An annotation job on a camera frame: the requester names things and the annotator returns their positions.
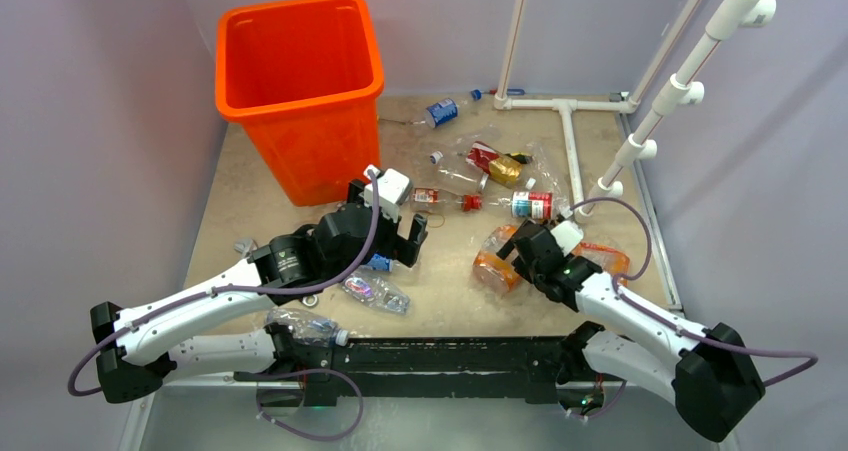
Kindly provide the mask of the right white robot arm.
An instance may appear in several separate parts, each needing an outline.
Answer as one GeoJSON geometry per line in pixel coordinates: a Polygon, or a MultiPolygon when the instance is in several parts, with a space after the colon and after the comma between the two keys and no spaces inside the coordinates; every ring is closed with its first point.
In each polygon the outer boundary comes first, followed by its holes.
{"type": "Polygon", "coordinates": [[[515,272],[588,317],[561,363],[576,378],[610,374],[671,403],[701,437],[724,441],[765,394],[739,333],[662,309],[574,249],[582,237],[570,222],[524,222],[498,250],[515,272]]]}

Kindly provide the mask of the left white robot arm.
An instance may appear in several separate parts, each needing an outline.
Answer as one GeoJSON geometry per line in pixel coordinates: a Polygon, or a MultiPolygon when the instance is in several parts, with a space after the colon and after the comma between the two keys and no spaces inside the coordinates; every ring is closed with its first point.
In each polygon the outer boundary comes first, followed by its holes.
{"type": "Polygon", "coordinates": [[[415,215],[408,237],[398,233],[400,208],[412,180],[395,169],[366,169],[342,205],[290,234],[277,236],[216,276],[153,303],[123,308],[110,301],[89,311],[95,347],[84,361],[96,365],[109,403],[145,397],[169,380],[206,374],[221,363],[236,371],[266,372],[284,380],[297,370],[298,353],[254,333],[227,345],[196,345],[193,338],[229,320],[314,296],[344,281],[373,255],[411,268],[427,237],[415,215]]]}

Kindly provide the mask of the red white label bottle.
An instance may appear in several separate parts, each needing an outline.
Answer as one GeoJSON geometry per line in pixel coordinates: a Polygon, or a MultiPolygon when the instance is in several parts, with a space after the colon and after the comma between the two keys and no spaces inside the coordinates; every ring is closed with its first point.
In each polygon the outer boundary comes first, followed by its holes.
{"type": "Polygon", "coordinates": [[[533,220],[568,219],[573,211],[567,199],[552,192],[516,191],[512,194],[508,209],[515,218],[533,220]]]}

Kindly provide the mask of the orange drink bottle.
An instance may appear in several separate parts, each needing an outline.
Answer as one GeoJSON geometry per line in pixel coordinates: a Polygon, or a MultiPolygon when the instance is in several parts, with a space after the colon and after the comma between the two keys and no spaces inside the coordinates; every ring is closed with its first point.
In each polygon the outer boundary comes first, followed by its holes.
{"type": "Polygon", "coordinates": [[[512,252],[507,258],[497,255],[516,230],[515,225],[497,227],[483,241],[472,264],[473,276],[498,295],[507,295],[525,283],[511,265],[516,254],[512,252]]]}

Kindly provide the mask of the orange snack pouch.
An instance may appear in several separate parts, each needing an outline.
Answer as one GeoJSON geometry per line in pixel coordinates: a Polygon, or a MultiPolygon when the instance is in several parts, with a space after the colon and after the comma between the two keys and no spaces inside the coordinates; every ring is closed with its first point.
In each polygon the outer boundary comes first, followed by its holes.
{"type": "Polygon", "coordinates": [[[622,274],[621,284],[628,284],[624,275],[629,273],[631,261],[624,252],[605,245],[581,242],[572,253],[596,263],[610,275],[622,274]]]}

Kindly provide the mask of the red cap small bottle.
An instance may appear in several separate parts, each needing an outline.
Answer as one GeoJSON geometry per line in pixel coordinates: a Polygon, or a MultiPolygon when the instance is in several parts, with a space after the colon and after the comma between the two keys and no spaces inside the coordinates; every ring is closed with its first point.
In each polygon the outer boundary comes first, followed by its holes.
{"type": "Polygon", "coordinates": [[[482,197],[475,194],[457,194],[441,188],[416,187],[410,198],[415,212],[444,213],[452,210],[471,212],[481,210],[482,197]]]}

